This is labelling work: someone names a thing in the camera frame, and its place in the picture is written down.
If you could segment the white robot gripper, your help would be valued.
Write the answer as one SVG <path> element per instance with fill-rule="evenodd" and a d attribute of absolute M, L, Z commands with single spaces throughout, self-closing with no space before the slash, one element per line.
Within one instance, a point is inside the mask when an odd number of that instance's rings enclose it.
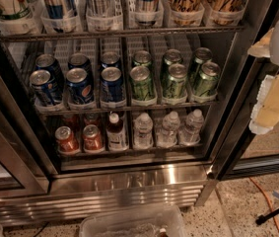
<path fill-rule="evenodd" d="M 269 58 L 279 65 L 279 20 L 247 53 L 256 58 Z M 266 75 L 257 93 L 249 122 L 249 130 L 257 135 L 265 134 L 279 122 L 279 74 Z"/>

